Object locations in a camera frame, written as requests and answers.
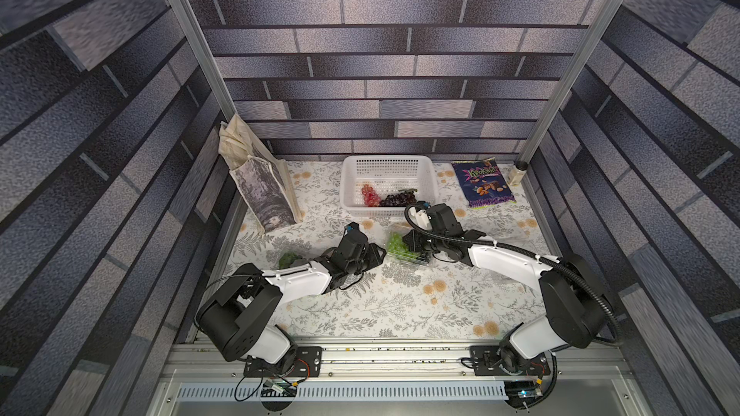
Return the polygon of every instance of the dark purple grapes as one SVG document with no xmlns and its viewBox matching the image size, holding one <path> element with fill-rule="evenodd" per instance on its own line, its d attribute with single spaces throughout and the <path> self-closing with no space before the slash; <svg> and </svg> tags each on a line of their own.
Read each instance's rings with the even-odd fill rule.
<svg viewBox="0 0 740 416">
<path fill-rule="evenodd" d="M 416 195 L 412 191 L 402 191 L 398 194 L 390 194 L 380 201 L 380 207 L 382 208 L 405 208 L 406 206 L 416 202 Z"/>
</svg>

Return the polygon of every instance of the ventilation grille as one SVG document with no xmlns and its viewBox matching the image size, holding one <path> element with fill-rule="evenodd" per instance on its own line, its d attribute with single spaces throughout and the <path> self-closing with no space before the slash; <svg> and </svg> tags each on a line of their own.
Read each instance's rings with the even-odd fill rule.
<svg viewBox="0 0 740 416">
<path fill-rule="evenodd" d="M 237 396 L 245 398 L 257 387 L 258 382 L 242 383 Z M 179 401 L 233 401 L 236 383 L 182 384 Z M 250 401 L 284 401 L 270 391 Z M 305 382 L 298 387 L 294 401 L 490 401 L 507 400 L 501 381 L 434 382 Z"/>
</svg>

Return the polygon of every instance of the green vegetable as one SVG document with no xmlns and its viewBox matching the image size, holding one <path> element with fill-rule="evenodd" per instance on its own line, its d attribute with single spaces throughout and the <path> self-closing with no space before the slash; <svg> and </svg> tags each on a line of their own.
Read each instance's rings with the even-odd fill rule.
<svg viewBox="0 0 740 416">
<path fill-rule="evenodd" d="M 291 253 L 291 252 L 284 253 L 281 255 L 280 260 L 277 261 L 277 266 L 281 270 L 284 268 L 289 268 L 290 264 L 295 262 L 295 260 L 298 258 L 301 258 L 301 256 L 296 253 Z"/>
</svg>

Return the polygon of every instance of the green grapes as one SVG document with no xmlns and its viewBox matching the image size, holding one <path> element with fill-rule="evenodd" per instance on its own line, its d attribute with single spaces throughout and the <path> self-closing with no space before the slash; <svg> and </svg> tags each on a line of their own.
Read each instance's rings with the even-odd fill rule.
<svg viewBox="0 0 740 416">
<path fill-rule="evenodd" d="M 388 252 L 404 259 L 416 260 L 419 253 L 412 253 L 406 243 L 403 242 L 399 233 L 391 233 L 388 240 Z"/>
</svg>

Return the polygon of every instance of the red wire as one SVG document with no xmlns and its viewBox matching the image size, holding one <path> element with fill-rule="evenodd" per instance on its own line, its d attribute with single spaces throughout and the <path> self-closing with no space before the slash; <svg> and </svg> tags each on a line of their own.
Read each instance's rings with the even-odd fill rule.
<svg viewBox="0 0 740 416">
<path fill-rule="evenodd" d="M 542 365 L 541 363 L 537 363 L 537 362 L 534 362 L 534 361 L 532 361 L 532 362 L 530 362 L 530 363 L 532 363 L 532 365 L 537 365 L 537 366 L 539 366 L 540 368 L 542 368 L 542 375 L 543 375 L 543 376 L 545 375 L 545 367 L 544 367 L 544 366 L 543 366 L 543 365 Z"/>
<path fill-rule="evenodd" d="M 305 361 L 301 360 L 300 358 L 296 358 L 296 360 L 300 361 L 302 364 L 306 365 L 306 371 L 309 372 L 309 375 L 306 376 L 306 379 L 308 379 L 311 376 L 311 367 L 309 364 L 307 364 Z"/>
</svg>

